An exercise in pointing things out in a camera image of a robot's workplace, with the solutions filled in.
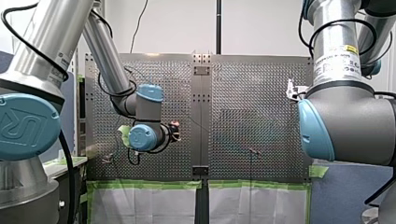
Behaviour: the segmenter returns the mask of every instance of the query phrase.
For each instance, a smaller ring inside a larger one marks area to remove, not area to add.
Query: end effector
[[[150,152],[179,140],[178,122],[161,123],[163,89],[160,86],[142,84],[128,96],[112,96],[111,102],[118,114],[134,120],[128,134],[133,150]]]

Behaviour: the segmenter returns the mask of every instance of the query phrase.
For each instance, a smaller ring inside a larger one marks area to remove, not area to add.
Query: metal frame
[[[181,55],[181,54],[164,54],[164,55],[149,55],[149,54],[121,54],[121,59],[124,61],[124,64],[132,64],[132,65],[139,65],[139,66],[148,66],[150,69],[153,71],[153,78],[154,82],[156,80],[159,80],[158,78],[156,79],[155,76],[158,75],[159,73],[159,67],[158,66],[163,66],[165,64],[167,70],[165,71],[168,76],[172,76],[172,69],[171,67],[174,66],[174,64],[183,62],[183,66],[188,66],[188,69],[190,69],[190,74],[191,74],[191,80],[190,80],[190,90],[187,91],[190,94],[183,96],[183,97],[188,97],[189,100],[186,101],[184,98],[182,100],[181,104],[185,104],[186,102],[190,102],[189,107],[191,113],[187,115],[187,117],[183,114],[184,112],[181,111],[176,111],[175,109],[171,109],[167,104],[169,102],[164,103],[163,107],[163,119],[168,121],[169,115],[172,115],[172,113],[176,113],[184,117],[184,121],[186,124],[182,124],[181,129],[183,128],[188,128],[190,136],[181,136],[182,140],[184,141],[190,141],[186,146],[190,146],[189,148],[185,148],[184,150],[187,150],[187,153],[190,153],[190,161],[191,164],[189,165],[190,167],[184,167],[186,169],[189,169],[189,174],[186,175],[186,173],[183,173],[184,175],[182,176],[158,176],[155,175],[154,173],[152,176],[146,175],[146,176],[134,176],[131,175],[130,172],[135,169],[140,169],[139,167],[133,167],[133,166],[125,166],[125,164],[119,164],[120,167],[122,167],[122,170],[120,170],[121,173],[124,173],[122,176],[111,176],[109,175],[110,173],[106,173],[106,175],[102,175],[104,172],[104,169],[98,169],[98,155],[92,155],[97,153],[98,149],[98,143],[94,141],[94,128],[95,128],[95,118],[93,117],[95,112],[94,109],[96,107],[96,104],[101,104],[103,105],[104,102],[96,102],[96,99],[101,99],[100,97],[96,98],[97,96],[95,95],[98,93],[99,90],[97,90],[96,87],[96,76],[97,76],[97,69],[95,62],[93,60],[93,57],[91,55],[88,55],[86,57],[86,108],[87,111],[92,111],[93,113],[87,113],[87,118],[86,118],[86,148],[87,148],[87,155],[92,158],[90,160],[91,164],[91,169],[89,169],[89,174],[88,178],[89,179],[111,179],[111,178],[141,178],[141,179],[148,179],[148,180],[159,180],[159,181],[172,181],[172,180],[207,180],[207,179],[216,179],[219,177],[216,175],[216,170],[213,170],[211,166],[213,166],[213,162],[221,162],[221,161],[216,161],[213,160],[213,158],[210,158],[210,153],[212,150],[212,147],[210,145],[211,141],[211,134],[213,132],[213,122],[212,122],[212,102],[213,101],[213,95],[216,94],[217,90],[212,90],[212,88],[215,88],[214,83],[216,83],[216,80],[214,80],[214,74],[218,72],[216,69],[218,69],[216,66],[219,66],[219,64],[222,63],[243,63],[246,64],[247,66],[249,64],[261,64],[261,65],[268,65],[268,64],[277,64],[279,65],[278,70],[274,70],[275,75],[279,75],[279,73],[282,73],[280,75],[285,76],[285,74],[290,74],[290,77],[294,76],[299,76],[297,78],[296,84],[301,84],[301,85],[309,85],[312,82],[312,66],[311,62],[309,61],[308,58],[303,58],[303,57],[270,57],[270,56],[221,56],[221,55],[210,55],[210,54],[193,54],[193,55]],[[298,68],[298,74],[293,74],[293,69]],[[144,81],[139,77],[138,74],[136,74],[137,77],[137,82]],[[173,78],[171,80],[175,85],[177,84],[177,77]],[[169,90],[169,85],[165,88],[168,88],[168,90],[165,90],[165,98],[166,94],[169,94],[170,97],[172,98],[172,94],[175,94],[173,90]],[[282,92],[286,90],[287,86],[287,80],[284,83],[284,88],[283,86],[279,87],[274,87],[274,88],[282,88]],[[281,97],[285,98],[285,104],[287,102],[287,99],[284,95]],[[168,155],[154,155],[154,157],[159,157],[163,158],[164,160],[167,160],[169,163],[175,163],[177,160],[179,160],[180,155],[179,154],[172,154],[175,151],[172,151],[172,147],[168,148],[169,153]],[[299,147],[294,147],[293,148],[294,154],[303,154],[303,152],[300,150]],[[254,175],[252,176],[253,179],[257,180],[271,180],[271,181],[277,181],[277,182],[308,182],[309,180],[309,165],[311,164],[311,160],[308,159],[306,156],[302,156],[302,160],[298,161],[301,164],[301,167],[304,167],[303,173],[299,176],[269,176],[269,175]],[[152,169],[153,172],[158,171],[158,167],[156,167],[158,164],[155,163],[156,159],[147,159],[147,160],[142,160],[142,164],[145,167],[145,169]],[[111,166],[114,166],[117,164],[109,164],[108,167],[109,169]],[[285,161],[284,166],[280,167],[279,169],[283,169],[282,172],[287,172],[288,170],[288,164],[287,161]],[[235,170],[240,170],[244,169],[244,167],[233,167],[230,169],[230,172],[234,172]],[[244,173],[239,173],[239,175],[228,175],[224,176],[222,179],[249,179],[249,175]]]

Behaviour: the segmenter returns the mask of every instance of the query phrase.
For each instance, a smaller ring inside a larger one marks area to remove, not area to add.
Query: wire
[[[108,31],[110,32],[110,36],[111,36],[111,38],[113,38],[113,29],[111,29],[110,24],[108,24],[108,22],[105,20],[105,18],[103,18],[101,15],[99,15],[99,13],[95,12],[94,10],[91,10],[91,13],[92,13],[93,15],[95,15],[96,17],[98,17],[99,20],[100,20],[102,23],[104,23],[105,26],[107,26]]]
[[[136,159],[137,159],[136,162],[132,161],[132,159],[131,159],[131,148],[128,147],[128,161],[129,161],[129,163],[131,163],[132,165],[139,165],[140,164],[140,153],[136,154]]]
[[[136,83],[130,79],[129,82],[132,83],[134,86],[131,87],[128,91],[126,91],[124,93],[118,94],[118,93],[112,93],[112,92],[109,92],[109,91],[105,91],[105,88],[103,88],[102,83],[100,81],[100,77],[101,77],[101,73],[98,74],[98,79],[97,79],[98,86],[99,86],[99,88],[101,89],[102,92],[104,92],[105,94],[107,94],[109,96],[113,96],[113,97],[129,96],[131,94],[134,94],[134,92],[137,90]]]
[[[308,48],[309,48],[309,54],[311,55],[312,58],[314,58],[314,51],[313,51],[314,50],[314,47],[313,47],[314,40],[318,36],[318,34],[321,31],[323,31],[324,29],[326,29],[327,27],[330,27],[330,26],[334,25],[337,22],[344,22],[344,21],[353,21],[353,22],[357,22],[357,23],[360,23],[362,25],[365,25],[365,26],[367,26],[367,28],[370,29],[370,31],[373,34],[373,43],[370,45],[370,47],[368,49],[362,51],[360,53],[360,55],[363,55],[363,54],[367,53],[370,49],[372,49],[375,46],[375,43],[376,43],[376,40],[377,40],[377,35],[376,35],[376,31],[375,31],[374,26],[372,24],[370,24],[370,22],[362,21],[362,20],[359,20],[359,19],[341,19],[341,20],[336,20],[336,21],[329,21],[329,22],[323,24],[322,26],[320,26],[314,32],[314,34],[311,36],[311,39],[309,40],[309,47]]]
[[[162,125],[163,127],[165,127],[165,129],[168,131],[168,141],[166,142],[166,145],[165,145],[163,148],[161,148],[160,150],[158,150],[158,151],[148,151],[148,154],[158,154],[158,153],[161,153],[161,152],[163,152],[164,150],[166,150],[166,148],[167,148],[167,147],[169,146],[169,144],[171,143],[171,139],[172,139],[171,130],[169,129],[168,126],[164,125],[163,123],[161,123],[161,125]]]
[[[137,26],[136,26],[136,30],[134,31],[134,37],[132,38],[131,50],[129,51],[129,53],[132,53],[132,50],[134,49],[134,39],[136,38],[137,32],[139,31],[140,21],[142,20],[143,14],[146,11],[148,3],[149,0],[146,0],[145,6],[143,7],[142,12],[140,13],[139,20],[137,20]]]
[[[303,44],[307,47],[310,48],[310,46],[308,45],[308,43],[306,43],[304,37],[303,37],[303,31],[302,31],[302,27],[303,27],[303,16],[304,16],[304,8],[301,11],[301,15],[300,15],[300,20],[298,22],[298,36],[300,37],[301,42],[303,42]]]
[[[131,75],[133,75],[134,72],[132,70],[130,70],[130,69],[135,70],[137,74],[139,74],[143,79],[145,79],[145,81],[147,81],[149,84],[152,84],[152,82],[149,79],[147,79],[146,76],[143,73],[141,73],[139,70],[135,69],[134,67],[129,66],[129,65],[125,65],[124,69],[126,71],[128,71]]]
[[[389,52],[389,50],[390,50],[390,48],[392,47],[392,44],[393,44],[393,32],[392,32],[392,31],[390,31],[389,36],[390,36],[389,45],[388,45],[387,49],[384,51],[384,53],[382,53],[381,56],[379,56],[379,57],[378,57],[377,59],[375,59],[374,61],[369,62],[369,63],[362,64],[361,66],[370,66],[370,65],[373,65],[374,63],[376,63],[376,62],[378,62],[379,60],[381,60],[381,59]]]
[[[93,15],[95,15],[96,17],[98,17],[99,20],[107,26],[107,28],[108,28],[108,30],[109,30],[109,32],[110,32],[110,36],[111,36],[111,38],[113,38],[113,29],[111,28],[110,24],[109,24],[101,15],[99,15],[99,14],[98,14],[97,12],[95,12],[94,10],[91,10],[91,13],[92,13]],[[126,67],[124,67],[124,69],[125,69],[125,71],[127,71],[127,72],[129,72],[129,73],[132,74],[132,71],[131,71],[131,70],[127,69]],[[109,96],[113,96],[113,97],[124,97],[124,96],[129,96],[129,95],[131,95],[131,94],[134,94],[134,92],[137,90],[137,85],[136,85],[136,83],[135,83],[133,80],[129,79],[129,82],[132,83],[132,84],[134,85],[134,87],[133,87],[133,88],[131,87],[131,88],[130,88],[129,90],[127,90],[125,93],[118,94],[118,93],[112,93],[112,92],[109,92],[109,91],[105,91],[105,88],[102,86],[102,83],[101,83],[101,81],[100,81],[100,79],[101,79],[100,77],[101,77],[101,76],[102,76],[102,74],[99,72],[99,74],[98,74],[98,79],[97,79],[98,86],[99,86],[99,88],[101,89],[102,92],[104,92],[105,94],[107,94],[107,95],[109,95]]]
[[[24,11],[28,9],[32,9],[34,7],[37,7],[38,3],[27,6],[27,7],[11,7],[6,10],[4,10],[1,13],[1,20],[3,24],[8,28],[8,30],[15,35],[23,44],[25,44],[29,49],[34,51],[37,55],[42,57],[44,60],[46,60],[48,63],[50,63],[56,70],[58,70],[60,73],[64,75],[64,81],[69,79],[69,75],[67,74],[64,69],[54,62],[51,58],[49,58],[47,55],[45,55],[43,52],[35,48],[33,45],[31,45],[29,42],[27,42],[23,37],[21,37],[18,32],[16,32],[12,26],[8,23],[7,21],[7,14],[10,12],[15,12],[15,11]],[[68,211],[68,218],[67,218],[67,223],[68,224],[73,224],[75,220],[75,205],[76,205],[76,180],[73,172],[73,160],[72,156],[70,154],[69,147],[67,145],[66,139],[64,138],[64,132],[61,130],[59,133],[59,140],[61,142],[62,149],[64,151],[64,156],[66,159],[66,165],[67,165],[67,173],[69,174],[69,211]]]
[[[59,133],[59,141],[61,142],[64,157],[66,158],[67,173],[69,174],[69,213],[67,216],[67,223],[73,224],[75,220],[75,205],[76,205],[76,180],[73,169],[72,155],[70,154],[69,146],[64,138],[64,132]]]
[[[8,23],[7,20],[7,14],[10,12],[15,12],[15,11],[24,11],[24,10],[28,10],[28,9],[32,9],[37,7],[38,3],[35,3],[33,5],[27,6],[27,7],[11,7],[11,8],[7,8],[6,10],[4,10],[1,13],[1,20],[3,22],[3,24],[8,28],[8,30],[15,35],[23,44],[25,44],[29,49],[31,49],[32,51],[34,51],[38,56],[40,56],[41,58],[43,58],[44,60],[46,60],[48,63],[50,63],[50,65],[52,65],[56,70],[58,70],[60,73],[62,73],[64,75],[64,81],[66,81],[67,79],[69,79],[69,75],[67,74],[66,71],[64,71],[64,69],[57,64],[55,61],[53,61],[49,56],[45,55],[43,52],[41,52],[40,50],[38,50],[36,47],[34,47],[33,45],[31,45],[29,42],[27,42],[23,37],[21,37],[18,32],[16,32],[14,30],[14,28],[12,28],[12,26]]]
[[[391,96],[391,97],[393,97],[394,99],[396,99],[396,93],[388,92],[388,91],[376,91],[376,92],[374,93],[374,95],[386,95],[386,96]]]

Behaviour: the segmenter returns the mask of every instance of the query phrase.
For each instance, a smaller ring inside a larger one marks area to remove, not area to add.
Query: pegboard
[[[312,78],[310,61],[215,55],[212,69],[209,178],[307,180],[297,105],[285,92],[289,78],[298,85]]]
[[[191,180],[191,56],[123,54],[121,59],[129,69],[134,68],[132,74],[126,74],[137,84],[161,85],[165,92],[162,122],[179,120],[182,141],[170,145],[160,154],[142,155],[140,165],[130,164],[127,148],[120,139],[121,133],[116,130],[121,125],[132,125],[133,121],[114,112],[109,97],[97,85],[98,70],[89,56],[86,61],[86,97],[87,111],[92,112],[87,113],[86,120],[88,154],[92,159],[88,178]]]
[[[209,176],[199,177],[307,181],[310,160],[301,151],[297,106],[285,93],[288,78],[298,85],[312,78],[307,58],[121,54],[121,59],[134,69],[129,76],[137,84],[163,87],[163,122],[179,120],[182,141],[161,154],[142,155],[141,164],[132,166],[116,131],[132,121],[119,120],[87,56],[89,179],[191,180],[197,177],[193,166],[207,166]]]

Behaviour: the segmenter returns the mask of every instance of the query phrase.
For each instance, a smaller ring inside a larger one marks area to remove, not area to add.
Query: green tape
[[[85,77],[83,75],[78,75],[78,82],[83,82],[84,78]]]
[[[87,201],[88,201],[88,194],[87,193],[79,196],[79,203],[85,203]]]
[[[129,143],[129,131],[131,131],[131,127],[128,125],[121,125],[119,127],[119,131],[122,133],[122,143],[126,147],[131,147],[131,144]]]
[[[319,166],[319,165],[311,165],[309,166],[309,177],[311,178],[323,178],[326,175],[329,167],[327,166]]]
[[[87,159],[86,157],[72,157],[73,163],[77,163],[79,161],[83,161]],[[61,159],[60,161],[48,161],[44,163],[44,165],[50,165],[50,164],[56,164],[56,165],[66,165],[66,159]]]
[[[200,189],[201,181],[158,182],[146,180],[89,181],[91,189]]]
[[[284,184],[268,181],[249,180],[209,180],[211,189],[235,189],[242,187],[253,187],[256,189],[289,189],[307,190],[310,184]]]

